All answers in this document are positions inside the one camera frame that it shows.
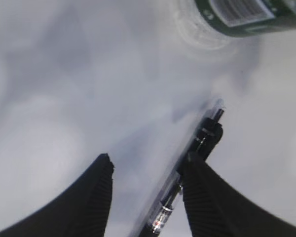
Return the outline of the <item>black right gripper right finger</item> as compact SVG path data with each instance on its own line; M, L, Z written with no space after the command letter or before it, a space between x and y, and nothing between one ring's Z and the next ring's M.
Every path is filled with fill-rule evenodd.
M296 226L236 191L196 153L183 167L183 201L194 237L296 237Z

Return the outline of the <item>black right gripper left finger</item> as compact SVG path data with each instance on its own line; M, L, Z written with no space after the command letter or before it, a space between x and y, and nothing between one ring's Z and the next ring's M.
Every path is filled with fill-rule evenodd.
M0 237L103 237L112 201L114 165L100 154L64 192L1 230Z

